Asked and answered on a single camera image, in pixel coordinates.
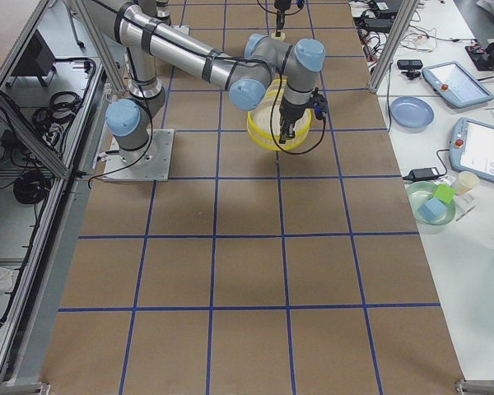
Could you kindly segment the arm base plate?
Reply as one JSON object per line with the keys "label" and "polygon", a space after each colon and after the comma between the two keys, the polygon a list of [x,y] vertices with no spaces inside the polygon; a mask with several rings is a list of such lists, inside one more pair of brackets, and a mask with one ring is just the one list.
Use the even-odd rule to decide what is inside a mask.
{"label": "arm base plate", "polygon": [[107,156],[102,179],[110,182],[166,182],[169,179],[170,161],[174,144],[173,129],[154,129],[151,143],[138,151],[119,149],[113,137],[110,150],[115,154]]}

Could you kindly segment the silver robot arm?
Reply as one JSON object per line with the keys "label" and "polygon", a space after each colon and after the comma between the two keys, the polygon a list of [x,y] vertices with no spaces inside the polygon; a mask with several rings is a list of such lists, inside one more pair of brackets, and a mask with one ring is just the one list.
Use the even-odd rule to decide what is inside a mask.
{"label": "silver robot arm", "polygon": [[316,85],[325,47],[316,39],[288,44],[253,34],[243,56],[231,57],[147,15],[134,1],[87,1],[85,7],[94,25],[118,44],[222,88],[243,111],[256,109],[275,76],[283,75],[287,81],[279,106],[282,141],[294,137],[295,124],[307,109],[318,120],[326,119],[327,102]]}

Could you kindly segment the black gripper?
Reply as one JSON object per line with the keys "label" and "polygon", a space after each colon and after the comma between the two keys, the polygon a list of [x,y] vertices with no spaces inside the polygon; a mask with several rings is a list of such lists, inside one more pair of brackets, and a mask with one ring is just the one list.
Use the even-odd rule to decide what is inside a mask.
{"label": "black gripper", "polygon": [[276,36],[280,36],[283,29],[283,13],[291,8],[291,0],[274,0],[273,5],[277,10],[276,15]]}
{"label": "black gripper", "polygon": [[280,112],[280,137],[279,142],[287,141],[287,134],[290,141],[296,140],[294,125],[307,109],[312,109],[318,120],[325,120],[327,114],[327,100],[319,93],[318,88],[311,91],[296,91],[293,88],[285,88]]}

